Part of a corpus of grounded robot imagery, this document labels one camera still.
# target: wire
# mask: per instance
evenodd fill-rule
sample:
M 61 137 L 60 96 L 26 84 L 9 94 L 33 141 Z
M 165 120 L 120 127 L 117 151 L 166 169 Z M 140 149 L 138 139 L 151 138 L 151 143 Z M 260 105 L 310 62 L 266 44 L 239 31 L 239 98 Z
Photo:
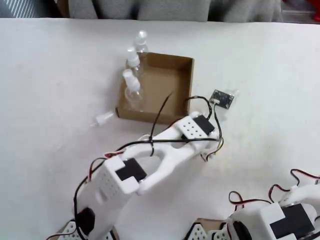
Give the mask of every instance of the wire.
M 151 143 L 151 147 L 152 147 L 152 152 L 150 154 L 150 157 L 152 157 L 155 153 L 155 147 L 154 147 L 154 142 L 153 142 L 153 134 L 154 134 L 154 131 L 155 131 L 155 127 L 156 127 L 156 124 L 157 124 L 157 121 L 158 121 L 158 118 L 162 112 L 162 110 L 164 109 L 168 99 L 170 98 L 170 96 L 172 95 L 172 92 L 165 98 L 164 102 L 162 103 L 161 107 L 160 107 L 160 110 L 158 112 L 158 114 L 156 115 L 156 118 L 153 122 L 153 125 L 152 125 L 152 128 L 151 128 L 151 133 L 150 133 L 150 137 L 149 137 L 149 141 Z
M 214 120 L 216 122 L 216 125 L 218 126 L 218 130 L 219 130 L 219 138 L 222 138 L 222 129 L 218 120 L 218 116 L 217 116 L 217 112 L 216 112 L 216 106 L 217 104 L 215 103 L 213 105 L 213 115 L 214 115 Z
M 258 199 L 258 198 L 253 198 L 253 199 L 248 199 L 248 200 L 240 200 L 240 201 L 232 201 L 230 196 L 232 193 L 235 193 L 236 191 L 231 191 L 229 193 L 229 202 L 233 205 L 245 205 L 245 204 L 248 204 L 248 203 L 253 203 L 253 202 L 265 202 L 265 203 L 268 203 L 268 204 L 272 204 L 270 201 L 268 200 L 264 200 L 264 199 Z
M 51 236 L 48 236 L 45 240 L 49 240 L 49 239 L 52 239 L 54 237 L 60 237 L 60 236 L 69 236 L 71 234 L 74 234 L 76 232 L 77 229 L 75 229 L 73 232 L 69 232 L 69 233 L 56 233 L 56 234 L 53 234 Z
M 297 186 L 299 186 L 299 184 L 300 184 L 300 179 L 297 177 L 297 175 L 294 174 L 294 172 L 301 173 L 302 175 L 305 175 L 305 176 L 312 178 L 312 179 L 320 180 L 320 176 L 315 176 L 315 175 L 312 175 L 312 174 L 307 173 L 305 171 L 302 171 L 300 169 L 294 168 L 294 169 L 291 169 L 290 174 L 297 180 L 297 184 L 296 184 Z
M 212 107 L 210 105 L 210 102 L 208 101 L 208 99 L 206 99 L 204 96 L 190 96 L 188 98 L 185 99 L 185 101 L 189 101 L 189 100 L 192 100 L 192 99 L 203 99 L 205 100 L 206 104 L 208 105 L 208 108 L 209 108 L 209 115 L 206 117 L 206 119 L 210 119 L 211 118 L 211 115 L 212 115 Z
M 154 130 L 155 130 L 155 126 L 157 124 L 157 121 L 158 121 L 158 118 L 161 114 L 161 111 L 163 110 L 164 106 L 166 105 L 169 97 L 172 95 L 172 93 L 170 93 L 166 99 L 164 100 L 156 118 L 155 118 L 155 121 L 152 125 L 152 129 L 151 129 L 151 133 L 150 133 L 150 136 L 149 136 L 149 139 L 148 140 L 138 140 L 138 141 L 132 141 L 132 142 L 129 142 L 129 143 L 126 143 L 124 144 L 123 146 L 119 147 L 115 152 L 112 152 L 110 154 L 114 154 L 114 153 L 117 153 L 129 146 L 132 146 L 132 145 L 136 145 L 136 144 L 151 144 L 152 146 L 152 153 L 151 153 L 151 156 L 154 154 L 154 143 L 190 143 L 190 142 L 201 142 L 201 141 L 214 141 L 214 142 L 221 142 L 221 139 L 216 139 L 216 138 L 193 138 L 193 139 L 155 139 L 153 140 L 152 138 L 152 135 L 154 133 Z M 189 99 L 196 99 L 196 98 L 199 98 L 199 99 L 204 99 L 206 102 L 207 102 L 207 105 L 208 105 L 208 108 L 209 108 L 209 115 L 207 117 L 207 119 L 209 119 L 212 115 L 212 108 L 211 108 L 211 105 L 209 103 L 209 101 L 203 97 L 203 96 L 193 96 L 193 97 L 189 97 L 187 98 L 186 100 L 189 100 Z M 80 190 L 80 188 L 82 187 L 82 185 L 85 184 L 85 182 L 89 179 L 91 180 L 91 177 L 92 177 L 92 174 L 98 169 L 100 168 L 103 163 L 105 162 L 105 160 L 108 159 L 108 157 L 112 157 L 112 155 L 105 155 L 106 158 L 103 158 L 103 157 L 99 157 L 97 159 L 95 159 L 92 163 L 91 163 L 91 166 L 90 166 L 90 170 L 89 170 L 89 175 L 86 176 L 81 182 L 80 184 L 78 185 L 78 187 L 76 188 L 75 192 L 74 192 L 74 196 L 73 196 L 73 205 L 74 205 L 74 217 L 75 217 L 75 226 L 76 226 L 76 231 L 78 232 L 79 234 L 79 237 L 81 238 L 81 240 L 86 240 L 84 238 L 84 236 L 82 235 L 81 231 L 80 231 L 80 228 L 79 228 L 79 225 L 77 224 L 77 216 L 78 216 L 78 203 L 77 203 L 77 197 L 78 197 L 78 192 Z M 92 169 L 93 167 L 93 164 L 95 161 L 97 160 L 103 160 L 101 163 L 99 163 L 95 168 Z
M 91 179 L 92 179 L 92 168 L 94 166 L 94 163 L 97 160 L 107 160 L 107 159 L 112 158 L 113 156 L 116 156 L 116 155 L 119 155 L 119 154 L 123 154 L 123 153 L 124 153 L 123 151 L 107 152 L 107 153 L 104 154 L 105 157 L 98 157 L 95 160 L 93 160 L 91 165 L 90 165 L 90 168 L 89 168 L 88 181 L 91 182 Z
M 219 139 L 216 138 L 210 138 L 210 137 L 203 137 L 203 138 L 193 138 L 193 139 L 154 139 L 152 140 L 153 143 L 190 143 L 190 142 L 202 142 L 202 141 L 214 141 L 219 142 Z M 120 151 L 124 148 L 127 148 L 132 145 L 136 144 L 150 144 L 150 140 L 140 140 L 140 141 L 132 141 L 129 143 L 126 143 L 125 145 L 119 147 L 117 151 Z
M 212 152 L 208 153 L 208 154 L 206 155 L 206 157 L 205 157 L 205 160 L 208 162 L 208 161 L 209 161 L 209 157 L 210 157 L 212 154 L 216 154 L 216 153 L 224 146 L 224 143 L 225 143 L 225 140 L 224 140 L 223 137 L 221 137 L 217 149 L 216 149 L 215 151 L 212 151 Z
M 273 184 L 270 189 L 269 189 L 269 193 L 268 193 L 268 196 L 269 196 L 269 199 L 271 200 L 271 202 L 275 202 L 273 199 L 272 199 L 272 193 L 274 191 L 274 188 L 277 187 L 278 189 L 280 189 L 281 191 L 283 192 L 290 192 L 289 189 L 284 189 L 282 186 L 280 186 L 279 184 Z
M 216 112 L 216 105 L 217 105 L 216 103 L 213 105 L 213 116 L 214 116 L 214 120 L 215 120 L 216 125 L 217 125 L 218 130 L 219 130 L 220 142 L 219 142 L 219 145 L 218 145 L 218 147 L 217 147 L 216 150 L 208 153 L 208 154 L 205 156 L 206 162 L 208 162 L 208 161 L 209 161 L 209 157 L 210 157 L 211 155 L 213 155 L 213 154 L 216 154 L 216 153 L 223 147 L 223 145 L 224 145 L 224 143 L 225 143 L 225 140 L 224 140 L 224 138 L 222 137 L 222 129 L 221 129 L 220 122 L 219 122 L 219 119 L 218 119 L 218 116 L 217 116 L 217 112 Z
M 237 192 L 237 191 L 231 191 L 231 192 L 229 192 L 229 201 L 230 201 L 231 194 L 236 194 L 236 195 L 239 197 L 240 201 L 243 201 L 243 200 L 244 200 L 239 192 Z M 234 207 L 234 211 L 237 211 L 237 209 L 238 209 L 238 205 L 236 205 L 236 206 Z
M 97 160 L 107 160 L 107 158 L 105 157 L 98 157 L 96 158 L 95 160 L 92 161 L 92 163 L 90 164 L 90 168 L 89 168 L 89 174 L 88 174 L 88 181 L 91 182 L 91 176 L 92 176 L 92 167 L 94 165 L 94 163 L 97 161 Z

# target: red wire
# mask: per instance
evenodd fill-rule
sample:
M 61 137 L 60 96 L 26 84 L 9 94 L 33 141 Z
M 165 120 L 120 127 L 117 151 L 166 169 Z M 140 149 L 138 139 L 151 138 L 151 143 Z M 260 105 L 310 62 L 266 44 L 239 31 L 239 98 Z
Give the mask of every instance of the red wire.
M 281 191 L 283 191 L 283 192 L 290 192 L 290 190 L 289 189 L 284 189 L 283 187 L 281 187 L 279 184 L 273 184 L 271 187 L 270 187 L 270 189 L 269 189 L 269 194 L 268 194 L 268 196 L 269 196 L 269 199 L 271 200 L 271 202 L 275 202 L 273 199 L 272 199 L 272 192 L 274 191 L 274 188 L 275 187 L 277 187 L 278 189 L 280 189 Z
M 248 199 L 248 200 L 240 200 L 240 201 L 232 201 L 230 199 L 230 196 L 232 193 L 234 193 L 235 191 L 231 191 L 229 193 L 229 202 L 233 205 L 245 205 L 245 204 L 248 204 L 248 203 L 253 203 L 253 202 L 265 202 L 265 203 L 268 203 L 268 204 L 272 204 L 270 201 L 268 200 L 264 200 L 264 199 L 258 199 L 258 198 L 253 198 L 253 199 Z
M 71 234 L 74 234 L 76 232 L 77 229 L 75 229 L 73 232 L 70 232 L 70 233 L 56 233 L 56 234 L 53 234 L 51 236 L 48 236 L 45 240 L 49 240 L 49 239 L 52 239 L 54 237 L 60 237 L 60 236 L 69 236 Z
M 110 152 L 110 153 L 106 153 L 104 156 L 106 157 L 105 159 L 103 157 L 99 157 L 95 160 L 93 160 L 93 162 L 91 163 L 90 165 L 90 168 L 89 168 L 89 175 L 88 175 L 88 181 L 91 182 L 91 179 L 92 179 L 92 168 L 94 166 L 94 163 L 96 162 L 96 160 L 107 160 L 107 159 L 110 159 L 112 158 L 113 156 L 116 156 L 116 155 L 119 155 L 119 154 L 123 154 L 124 152 L 123 151 L 120 151 L 120 152 Z
M 300 184 L 300 179 L 297 177 L 297 175 L 295 175 L 294 174 L 294 172 L 298 172 L 298 173 L 301 173 L 301 174 L 303 174 L 303 175 L 305 175 L 305 176 L 307 176 L 307 177 L 309 177 L 309 178 L 312 178 L 312 179 L 318 179 L 318 180 L 320 180 L 320 176 L 315 176 L 315 175 L 312 175 L 312 174 L 310 174 L 310 173 L 307 173 L 307 172 L 305 172 L 305 171 L 302 171 L 302 170 L 300 170 L 300 169 L 296 169 L 296 168 L 294 168 L 294 169 L 291 169 L 291 171 L 290 171 L 290 174 L 297 180 L 297 186 L 299 186 L 299 184 Z
M 240 201 L 243 201 L 243 200 L 244 200 L 239 192 L 237 192 L 237 191 L 231 191 L 231 192 L 229 192 L 229 201 L 230 201 L 230 196 L 231 196 L 231 194 L 236 194 L 236 195 L 239 197 Z M 236 206 L 234 207 L 234 211 L 237 211 L 237 209 L 238 209 L 238 205 L 236 205 Z

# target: bottle cap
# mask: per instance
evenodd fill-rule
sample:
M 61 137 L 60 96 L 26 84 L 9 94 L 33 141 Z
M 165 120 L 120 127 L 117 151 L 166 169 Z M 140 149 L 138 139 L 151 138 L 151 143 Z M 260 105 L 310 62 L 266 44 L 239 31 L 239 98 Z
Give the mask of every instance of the bottle cap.
M 136 78 L 130 69 L 126 69 L 122 73 L 126 86 L 131 92 L 136 92 L 140 90 L 140 82 Z
M 136 52 L 136 49 L 134 46 L 131 46 L 127 49 L 128 58 L 127 63 L 131 68 L 134 68 L 140 64 L 139 56 Z
M 139 31 L 139 34 L 136 36 L 134 40 L 134 44 L 138 46 L 145 45 L 147 43 L 147 37 L 148 37 L 148 34 L 146 31 L 144 30 Z

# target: black wire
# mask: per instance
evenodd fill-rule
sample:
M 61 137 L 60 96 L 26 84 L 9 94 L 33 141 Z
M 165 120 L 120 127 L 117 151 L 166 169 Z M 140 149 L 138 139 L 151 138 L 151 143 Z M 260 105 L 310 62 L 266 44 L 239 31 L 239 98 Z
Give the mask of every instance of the black wire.
M 132 142 L 129 142 L 129 143 L 126 143 L 125 145 L 119 147 L 116 151 L 120 151 L 124 148 L 127 148 L 129 146 L 132 146 L 132 145 L 136 145 L 136 144 L 151 144 L 152 146 L 152 153 L 151 153 L 151 156 L 154 154 L 154 143 L 189 143 L 189 142 L 200 142 L 200 141 L 214 141 L 214 142 L 219 142 L 221 141 L 221 139 L 216 139 L 216 138 L 194 138 L 194 139 L 156 139 L 156 140 L 153 140 L 152 139 L 152 135 L 154 133 L 154 130 L 155 130 L 155 126 L 157 124 L 157 121 L 158 121 L 158 118 L 161 114 L 161 111 L 163 110 L 163 108 L 165 107 L 169 97 L 172 95 L 172 93 L 170 93 L 166 99 L 164 100 L 156 118 L 155 118 L 155 121 L 152 125 L 152 129 L 151 129 L 151 133 L 150 133 L 150 137 L 149 137 L 149 140 L 139 140 L 139 141 L 132 141 Z M 209 115 L 207 117 L 207 119 L 209 119 L 212 115 L 212 107 L 210 105 L 210 102 L 203 96 L 192 96 L 192 97 L 188 97 L 186 99 L 186 101 L 188 100 L 191 100 L 191 99 L 203 99 L 206 101 L 207 105 L 208 105 L 208 108 L 209 108 Z M 217 125 L 218 125 L 218 128 L 219 128 L 219 134 L 221 136 L 221 127 L 220 127 L 220 124 L 219 124 L 219 121 L 218 121 L 218 118 L 217 118 L 217 115 L 216 113 L 214 113 L 214 118 L 215 118 L 215 121 L 217 122 Z M 100 168 L 103 164 L 104 164 L 104 161 L 102 161 L 101 163 L 99 163 L 93 170 L 92 170 L 92 174 L 98 169 Z M 80 228 L 77 224 L 77 215 L 78 215 L 78 206 L 77 206 L 77 197 L 78 197 L 78 192 L 81 188 L 81 186 L 87 181 L 88 179 L 88 176 L 86 176 L 81 182 L 80 184 L 78 185 L 78 187 L 76 188 L 75 190 L 75 193 L 74 193 L 74 197 L 73 197 L 73 205 L 74 205 L 74 218 L 75 218 L 75 227 L 76 227 L 76 230 L 79 234 L 79 237 L 81 238 L 81 240 L 86 240 L 84 238 L 84 236 L 82 235 L 81 231 L 80 231 Z
M 103 159 L 103 161 L 101 163 L 99 163 L 93 170 L 92 170 L 92 174 L 102 166 L 102 164 L 105 162 L 105 160 L 107 160 L 107 158 L 104 158 L 104 157 L 98 157 L 96 158 L 95 160 L 98 160 L 98 159 Z M 77 216 L 78 216 L 78 206 L 77 206 L 77 196 L 78 196 L 78 192 L 81 188 L 81 186 L 87 181 L 88 179 L 88 176 L 86 176 L 81 182 L 80 184 L 78 185 L 78 187 L 76 188 L 75 190 L 75 193 L 74 193 L 74 197 L 73 197 L 73 208 L 74 208 L 74 221 L 75 221 L 75 229 L 76 231 L 78 232 L 79 234 L 79 237 L 81 238 L 81 240 L 86 240 L 85 237 L 82 235 L 81 231 L 80 231 L 80 228 L 79 228 L 79 225 L 77 224 Z
M 203 137 L 203 138 L 193 138 L 193 139 L 155 139 L 152 141 L 154 143 L 189 143 L 189 142 L 201 142 L 201 141 L 219 142 L 220 139 Z M 132 142 L 126 143 L 125 145 L 119 147 L 116 151 L 120 151 L 126 147 L 129 147 L 129 146 L 135 145 L 135 144 L 150 144 L 150 143 L 151 143 L 150 140 L 132 141 Z
M 220 145 L 215 151 L 212 151 L 212 152 L 208 153 L 208 155 L 205 157 L 205 160 L 206 160 L 207 162 L 209 161 L 209 157 L 210 157 L 212 154 L 216 154 L 216 153 L 223 147 L 223 145 L 224 145 L 224 143 L 225 143 L 225 140 L 224 140 L 223 137 L 221 137 L 221 141 L 222 141 L 221 145 Z
M 155 139 L 155 140 L 151 140 L 154 143 L 189 143 L 189 142 L 200 142 L 200 141 L 219 141 L 219 139 L 215 139 L 215 138 L 194 138 L 194 139 Z M 135 144 L 150 144 L 151 143 L 150 140 L 140 140 L 140 141 L 132 141 L 129 142 L 121 147 L 119 147 L 116 151 L 120 151 L 126 147 L 129 147 L 131 145 L 135 145 Z M 92 174 L 98 169 L 100 168 L 103 164 L 104 164 L 105 160 L 102 161 L 101 163 L 99 163 L 93 170 L 92 170 Z M 77 197 L 78 197 L 78 192 L 81 188 L 81 186 L 87 181 L 88 176 L 86 176 L 78 185 L 78 187 L 75 190 L 74 193 L 74 197 L 73 197 L 73 205 L 74 205 L 74 219 L 75 219 L 75 227 L 76 230 L 81 238 L 81 240 L 86 240 L 84 238 L 84 236 L 82 235 L 80 228 L 77 224 L 77 215 L 78 215 L 78 206 L 77 206 Z
M 222 141 L 222 144 L 220 145 L 220 147 L 218 147 L 218 149 L 216 149 L 215 151 L 212 151 L 210 153 L 208 153 L 205 157 L 205 160 L 208 162 L 209 160 L 209 157 L 212 155 L 212 154 L 216 154 L 224 145 L 225 143 L 225 140 L 224 138 L 222 137 L 222 129 L 221 129 L 221 126 L 220 126 L 220 122 L 219 122 L 219 119 L 218 119 L 218 116 L 217 116 L 217 112 L 216 112 L 216 105 L 217 104 L 214 104 L 213 105 L 213 116 L 214 116 L 214 120 L 216 122 L 216 125 L 218 127 L 218 130 L 219 130 L 219 138 L 221 139 Z
M 150 136 L 149 136 L 149 141 L 150 141 L 151 147 L 152 147 L 152 152 L 150 154 L 150 157 L 152 157 L 154 155 L 154 153 L 155 153 L 155 146 L 154 146 L 154 141 L 153 141 L 152 137 L 153 137 L 153 134 L 154 134 L 154 131 L 155 131 L 155 127 L 156 127 L 158 118 L 159 118 L 162 110 L 164 109 L 164 107 L 165 107 L 165 105 L 166 105 L 166 103 L 169 100 L 171 95 L 172 95 L 172 92 L 165 98 L 165 100 L 162 103 L 162 106 L 160 107 L 160 110 L 159 110 L 158 114 L 156 115 L 156 118 L 155 118 L 155 120 L 153 122 L 153 125 L 152 125 L 152 128 L 151 128 L 151 133 L 150 133 Z
M 209 108 L 209 115 L 206 117 L 206 119 L 210 119 L 211 115 L 212 115 L 212 107 L 210 105 L 210 102 L 208 101 L 208 99 L 206 99 L 204 96 L 190 96 L 186 99 L 186 101 L 192 100 L 192 99 L 203 99 L 205 100 L 206 104 L 208 105 Z
M 222 129 L 218 120 L 218 116 L 216 113 L 216 104 L 213 105 L 213 115 L 214 115 L 214 120 L 216 122 L 216 125 L 218 126 L 218 130 L 219 130 L 219 138 L 222 138 Z

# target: red object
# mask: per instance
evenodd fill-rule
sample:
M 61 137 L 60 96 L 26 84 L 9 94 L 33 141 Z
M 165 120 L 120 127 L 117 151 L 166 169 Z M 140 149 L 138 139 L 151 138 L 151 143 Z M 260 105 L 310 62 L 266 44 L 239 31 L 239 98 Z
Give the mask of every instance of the red object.
M 320 22 L 320 0 L 307 0 L 308 2 L 312 3 L 313 6 L 316 8 L 316 13 L 314 15 L 314 20 Z

